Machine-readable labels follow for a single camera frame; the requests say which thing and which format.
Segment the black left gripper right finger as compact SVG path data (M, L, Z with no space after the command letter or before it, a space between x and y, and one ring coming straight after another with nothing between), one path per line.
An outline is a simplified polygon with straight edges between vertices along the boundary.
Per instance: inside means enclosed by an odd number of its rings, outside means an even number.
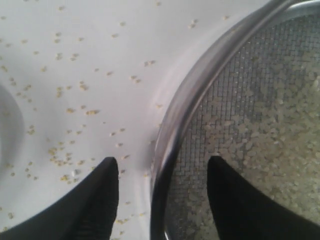
M207 195L221 240L318 240L319 225L253 187L222 157L207 164Z

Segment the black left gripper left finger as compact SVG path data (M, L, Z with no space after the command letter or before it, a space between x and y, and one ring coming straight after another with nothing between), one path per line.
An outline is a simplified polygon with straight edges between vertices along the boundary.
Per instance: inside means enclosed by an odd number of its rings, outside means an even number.
M118 164L106 157L73 190L2 240L108 240L117 217Z

